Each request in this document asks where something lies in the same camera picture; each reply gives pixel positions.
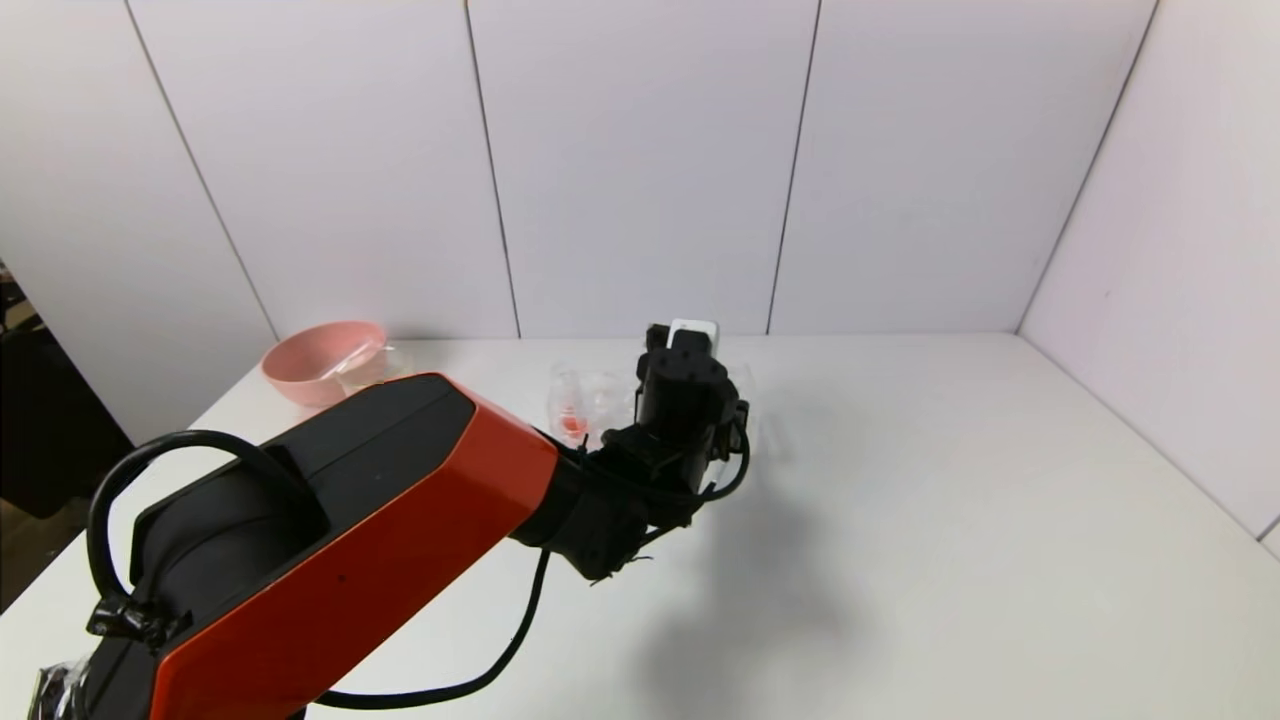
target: white panel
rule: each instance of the white panel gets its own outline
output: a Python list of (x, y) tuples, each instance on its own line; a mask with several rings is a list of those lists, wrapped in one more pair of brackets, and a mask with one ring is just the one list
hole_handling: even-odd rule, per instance
[(282, 334), (516, 334), (461, 3), (133, 9)]
[(1280, 4), (1164, 3), (1023, 333), (1254, 536), (1280, 514)]
[(814, 0), (479, 0), (525, 336), (763, 333)]
[(1152, 0), (827, 0), (771, 332), (1014, 331)]
[(274, 341), (120, 1), (0, 3), (0, 256), (134, 442)]

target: red object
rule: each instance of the red object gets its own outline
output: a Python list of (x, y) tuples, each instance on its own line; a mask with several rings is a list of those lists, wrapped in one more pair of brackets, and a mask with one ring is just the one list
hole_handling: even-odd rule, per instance
[(556, 447), (466, 395), (475, 415), (435, 471), (168, 653), (151, 720), (289, 716), (538, 509)]

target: black robot arm segment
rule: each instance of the black robot arm segment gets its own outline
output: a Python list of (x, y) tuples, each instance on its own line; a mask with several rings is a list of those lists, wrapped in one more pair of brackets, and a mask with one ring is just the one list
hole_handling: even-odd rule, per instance
[[(511, 536), (563, 555), (591, 580), (612, 575), (653, 539), (687, 527), (704, 503), (737, 489), (750, 461), (750, 406), (716, 360), (708, 334), (650, 327), (636, 377), (636, 421), (605, 430), (595, 452), (557, 443), (561, 457), (547, 500)], [(733, 479), (700, 489), (708, 464), (731, 455), (741, 457)]]

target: white tabletop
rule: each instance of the white tabletop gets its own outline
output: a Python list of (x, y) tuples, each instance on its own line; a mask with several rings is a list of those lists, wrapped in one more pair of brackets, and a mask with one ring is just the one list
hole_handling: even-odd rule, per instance
[[(639, 345), (401, 347), (541, 425), (556, 361), (626, 369)], [(730, 338), (721, 356), (758, 386), (742, 489), (594, 588), (557, 559), (497, 683), (385, 716), (1280, 717), (1280, 562), (1023, 341)], [(261, 442), (301, 416), (255, 369), (195, 427)], [(157, 461), (113, 510), (118, 562), (133, 514), (223, 460)], [(535, 560), (500, 543), (339, 687), (479, 674)], [(93, 602), (77, 539), (0, 616), (4, 719), (37, 667), (92, 650)]]

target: pink bowl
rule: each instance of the pink bowl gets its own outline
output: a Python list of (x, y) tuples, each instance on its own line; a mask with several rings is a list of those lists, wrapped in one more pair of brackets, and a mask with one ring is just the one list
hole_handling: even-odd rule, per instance
[(374, 323), (326, 323), (291, 336), (269, 350), (262, 357), (262, 374), (293, 402), (328, 407), (347, 397), (338, 373), (332, 370), (348, 360), (343, 374), (357, 368), (361, 374), (375, 372), (371, 365), (385, 363), (385, 346), (387, 332)]

